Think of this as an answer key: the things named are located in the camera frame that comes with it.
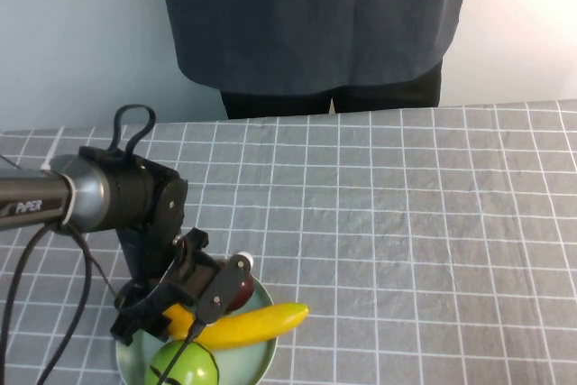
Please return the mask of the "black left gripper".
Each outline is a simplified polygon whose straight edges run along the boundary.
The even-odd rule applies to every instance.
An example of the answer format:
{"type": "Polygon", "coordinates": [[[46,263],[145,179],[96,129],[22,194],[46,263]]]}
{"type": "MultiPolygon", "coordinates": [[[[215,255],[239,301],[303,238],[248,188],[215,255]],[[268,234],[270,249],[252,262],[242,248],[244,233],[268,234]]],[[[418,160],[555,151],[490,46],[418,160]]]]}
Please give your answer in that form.
{"type": "Polygon", "coordinates": [[[140,331],[168,341],[171,320],[163,312],[174,304],[193,305],[222,269],[219,260],[202,252],[208,244],[208,233],[193,227],[180,236],[176,258],[158,278],[130,280],[121,288],[110,328],[116,342],[131,345],[140,331]]]}

